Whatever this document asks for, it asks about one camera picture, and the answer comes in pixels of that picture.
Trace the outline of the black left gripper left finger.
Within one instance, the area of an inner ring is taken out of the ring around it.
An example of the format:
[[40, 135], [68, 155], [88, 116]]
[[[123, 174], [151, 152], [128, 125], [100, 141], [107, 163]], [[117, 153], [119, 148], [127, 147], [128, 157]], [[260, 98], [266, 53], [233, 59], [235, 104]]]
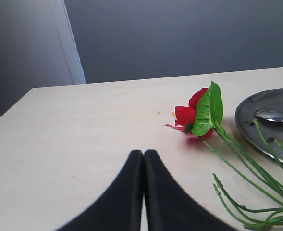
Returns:
[[142, 218], [144, 157], [132, 150], [107, 190], [60, 231], [139, 231]]

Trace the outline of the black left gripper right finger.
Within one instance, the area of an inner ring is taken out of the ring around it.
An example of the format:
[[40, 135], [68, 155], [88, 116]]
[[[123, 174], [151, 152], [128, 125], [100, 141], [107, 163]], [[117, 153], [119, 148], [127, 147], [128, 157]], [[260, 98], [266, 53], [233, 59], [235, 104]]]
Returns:
[[171, 176], [156, 150], [146, 150], [145, 203], [149, 231], [234, 231], [194, 201]]

